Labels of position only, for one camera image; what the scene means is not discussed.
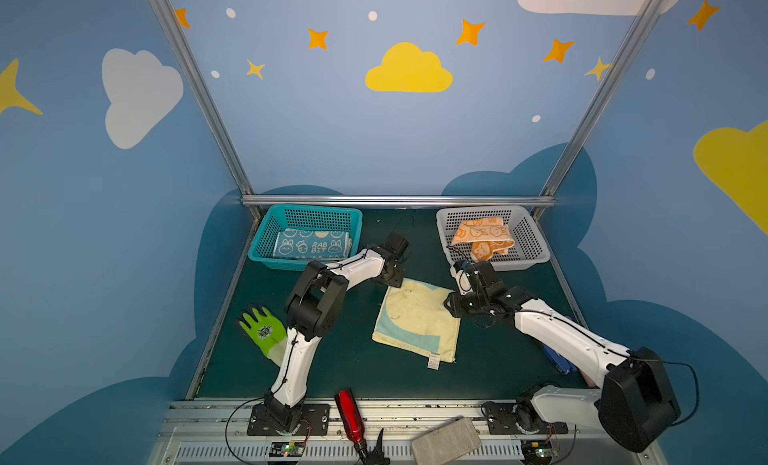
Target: wall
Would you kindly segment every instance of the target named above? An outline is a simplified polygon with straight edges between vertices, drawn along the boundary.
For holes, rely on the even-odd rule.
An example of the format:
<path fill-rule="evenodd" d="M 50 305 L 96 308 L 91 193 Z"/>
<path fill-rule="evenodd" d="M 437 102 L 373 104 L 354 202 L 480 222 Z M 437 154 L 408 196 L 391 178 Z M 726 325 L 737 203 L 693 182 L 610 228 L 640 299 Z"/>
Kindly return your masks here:
<path fill-rule="evenodd" d="M 147 0 L 0 30 L 0 463 L 143 463 L 250 216 Z"/>
<path fill-rule="evenodd" d="M 699 412 L 660 438 L 670 465 L 768 453 L 765 2 L 659 18 L 542 218 L 590 327 L 696 367 Z M 688 413 L 690 374 L 667 369 Z"/>
<path fill-rule="evenodd" d="M 172 0 L 255 190 L 319 194 L 505 193 L 642 1 Z"/>

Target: towel tag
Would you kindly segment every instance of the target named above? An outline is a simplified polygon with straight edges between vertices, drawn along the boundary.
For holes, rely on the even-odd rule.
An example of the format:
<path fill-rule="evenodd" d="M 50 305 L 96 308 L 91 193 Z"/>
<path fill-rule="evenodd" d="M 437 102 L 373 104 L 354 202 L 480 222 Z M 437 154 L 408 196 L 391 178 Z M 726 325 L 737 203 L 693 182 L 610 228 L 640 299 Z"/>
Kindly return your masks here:
<path fill-rule="evenodd" d="M 429 361 L 427 362 L 427 368 L 437 370 L 440 367 L 440 355 L 429 354 Z"/>

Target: robotic arm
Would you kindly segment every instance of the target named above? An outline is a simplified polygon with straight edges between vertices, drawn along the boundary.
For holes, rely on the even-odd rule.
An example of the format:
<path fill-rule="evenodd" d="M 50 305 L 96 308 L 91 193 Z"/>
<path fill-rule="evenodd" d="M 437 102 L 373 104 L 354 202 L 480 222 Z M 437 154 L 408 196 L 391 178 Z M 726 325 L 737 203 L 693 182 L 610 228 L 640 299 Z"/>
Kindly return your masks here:
<path fill-rule="evenodd" d="M 320 339 L 336 324 L 347 290 L 370 278 L 400 287 L 403 273 L 398 266 L 407 248 L 408 241 L 392 232 L 384 245 L 369 246 L 349 259 L 327 265 L 311 261 L 306 266 L 288 296 L 283 365 L 264 396 L 277 430 L 292 433 L 298 428 L 312 358 Z"/>
<path fill-rule="evenodd" d="M 506 289 L 487 261 L 451 269 L 459 292 L 445 307 L 454 317 L 489 315 L 541 341 L 575 364 L 600 390 L 540 387 L 518 399 L 523 432 L 537 423 L 567 422 L 602 428 L 622 447 L 645 450 L 680 416 L 680 406 L 653 351 L 632 351 L 590 332 L 523 290 Z"/>

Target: glove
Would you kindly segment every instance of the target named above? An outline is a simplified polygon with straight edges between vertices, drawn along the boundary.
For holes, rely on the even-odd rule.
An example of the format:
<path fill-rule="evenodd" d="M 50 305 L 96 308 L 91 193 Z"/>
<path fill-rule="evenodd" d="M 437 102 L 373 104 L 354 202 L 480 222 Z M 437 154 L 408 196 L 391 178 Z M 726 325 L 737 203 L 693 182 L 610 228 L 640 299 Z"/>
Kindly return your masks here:
<path fill-rule="evenodd" d="M 286 351 L 286 342 L 288 334 L 286 328 L 280 320 L 276 319 L 265 307 L 251 308 L 251 314 L 244 312 L 243 320 L 237 323 L 245 330 L 251 340 L 261 349 L 261 353 L 281 366 L 283 364 L 283 355 Z"/>

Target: gray basket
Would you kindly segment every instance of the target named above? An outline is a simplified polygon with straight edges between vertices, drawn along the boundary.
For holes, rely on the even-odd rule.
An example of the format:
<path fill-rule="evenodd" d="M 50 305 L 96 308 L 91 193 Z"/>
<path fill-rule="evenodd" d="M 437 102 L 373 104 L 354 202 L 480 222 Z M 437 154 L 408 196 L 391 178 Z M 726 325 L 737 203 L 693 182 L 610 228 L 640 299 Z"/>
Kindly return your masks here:
<path fill-rule="evenodd" d="M 506 255 L 494 254 L 488 260 L 496 271 L 525 270 L 537 263 L 549 261 L 549 249 L 544 242 L 541 232 L 533 221 L 531 214 L 523 207 L 510 205 L 507 207 L 465 207 L 444 208 L 437 212 L 437 230 L 440 234 L 442 250 L 448 263 L 472 259 L 472 245 L 459 243 L 453 249 L 448 245 L 453 240 L 458 226 L 465 220 L 479 220 L 486 217 L 502 217 L 504 224 L 509 226 L 509 232 L 514 239 L 514 247 Z"/>

